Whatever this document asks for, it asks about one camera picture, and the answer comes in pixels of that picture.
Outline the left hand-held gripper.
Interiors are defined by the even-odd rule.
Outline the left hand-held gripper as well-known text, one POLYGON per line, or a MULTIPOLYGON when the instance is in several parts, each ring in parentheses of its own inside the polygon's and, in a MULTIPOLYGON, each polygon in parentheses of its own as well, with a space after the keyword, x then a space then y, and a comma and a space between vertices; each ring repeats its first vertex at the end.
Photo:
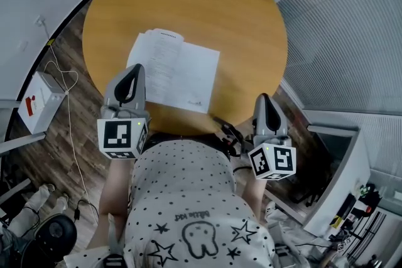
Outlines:
POLYGON ((97 120, 99 151, 109 159, 137 159, 148 135, 145 70, 137 63, 107 85, 97 120))

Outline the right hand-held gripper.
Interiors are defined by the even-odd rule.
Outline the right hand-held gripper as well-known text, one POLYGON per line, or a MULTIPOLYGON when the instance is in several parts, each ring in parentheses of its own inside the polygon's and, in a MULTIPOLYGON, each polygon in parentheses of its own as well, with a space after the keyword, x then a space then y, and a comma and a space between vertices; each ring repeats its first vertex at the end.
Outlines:
POLYGON ((260 94, 253 114, 254 148, 248 152, 257 180, 278 181, 296 173, 296 148, 287 135, 287 119, 278 103, 260 94))

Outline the yellow and grey paperback book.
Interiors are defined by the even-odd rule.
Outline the yellow and grey paperback book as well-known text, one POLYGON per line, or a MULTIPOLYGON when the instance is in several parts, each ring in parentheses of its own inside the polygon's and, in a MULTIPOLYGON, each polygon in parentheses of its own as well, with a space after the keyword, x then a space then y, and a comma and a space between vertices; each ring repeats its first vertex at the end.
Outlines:
POLYGON ((137 36, 126 66, 144 66, 147 102, 206 114, 219 56, 219 51, 156 28, 137 36))

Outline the person's left forearm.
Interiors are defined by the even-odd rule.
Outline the person's left forearm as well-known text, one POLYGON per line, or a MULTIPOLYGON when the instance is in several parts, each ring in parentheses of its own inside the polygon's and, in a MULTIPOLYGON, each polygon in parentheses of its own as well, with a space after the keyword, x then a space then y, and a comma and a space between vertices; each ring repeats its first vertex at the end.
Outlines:
POLYGON ((127 220, 134 218, 128 211, 131 179, 131 162, 113 159, 100 196, 98 226, 87 246, 88 249, 108 245, 109 216, 114 219, 116 239, 120 240, 126 233, 127 220))

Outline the person's right forearm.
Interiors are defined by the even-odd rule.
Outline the person's right forearm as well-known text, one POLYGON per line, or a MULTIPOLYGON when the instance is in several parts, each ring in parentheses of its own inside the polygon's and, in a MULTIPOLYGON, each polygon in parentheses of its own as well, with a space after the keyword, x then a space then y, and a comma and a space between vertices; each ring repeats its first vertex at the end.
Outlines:
POLYGON ((265 180, 256 179, 253 173, 248 175, 246 185, 242 192, 242 198, 250 206, 258 222, 261 222, 261 209, 265 189, 265 180))

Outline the white box with red label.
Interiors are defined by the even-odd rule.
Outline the white box with red label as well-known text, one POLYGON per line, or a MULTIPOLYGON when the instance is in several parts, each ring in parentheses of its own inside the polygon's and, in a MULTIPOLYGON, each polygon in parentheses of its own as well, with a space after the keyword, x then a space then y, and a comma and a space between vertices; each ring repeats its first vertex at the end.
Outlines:
POLYGON ((48 73, 35 72, 21 99, 18 115, 31 134, 47 131, 65 98, 65 91, 48 73))

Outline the white desk partition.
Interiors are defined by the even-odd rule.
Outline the white desk partition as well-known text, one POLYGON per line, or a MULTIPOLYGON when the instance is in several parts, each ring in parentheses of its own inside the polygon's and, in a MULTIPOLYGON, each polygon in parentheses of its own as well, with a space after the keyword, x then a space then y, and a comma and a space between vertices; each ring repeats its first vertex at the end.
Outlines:
POLYGON ((331 139, 349 140, 332 180, 303 223, 307 232, 327 238, 332 228, 330 223, 347 197, 357 196, 359 188, 368 182, 371 175, 369 159, 361 125, 357 121, 346 117, 343 112, 306 110, 305 114, 310 122, 310 132, 326 134, 331 139))

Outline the white dotted star-print shirt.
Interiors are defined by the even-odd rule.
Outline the white dotted star-print shirt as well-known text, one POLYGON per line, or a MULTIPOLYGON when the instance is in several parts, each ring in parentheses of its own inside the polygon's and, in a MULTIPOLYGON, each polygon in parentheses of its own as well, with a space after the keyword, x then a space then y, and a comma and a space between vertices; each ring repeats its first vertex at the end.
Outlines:
POLYGON ((236 193, 224 153, 191 140, 159 143, 131 163, 126 233, 67 255, 67 268, 274 268, 268 230, 236 193))

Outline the grey desk frame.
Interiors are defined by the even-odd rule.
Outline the grey desk frame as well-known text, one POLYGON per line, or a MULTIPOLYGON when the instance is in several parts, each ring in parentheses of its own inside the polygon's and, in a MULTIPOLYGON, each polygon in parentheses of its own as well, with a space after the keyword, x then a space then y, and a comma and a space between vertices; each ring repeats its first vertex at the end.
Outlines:
MULTIPOLYGON (((14 109, 18 108, 20 101, 17 100, 0 100, 0 109, 14 109)), ((0 156, 10 152, 10 150, 31 144, 36 141, 40 141, 46 137, 44 132, 38 134, 31 134, 29 136, 19 137, 17 139, 12 139, 10 141, 5 141, 0 143, 0 156)))

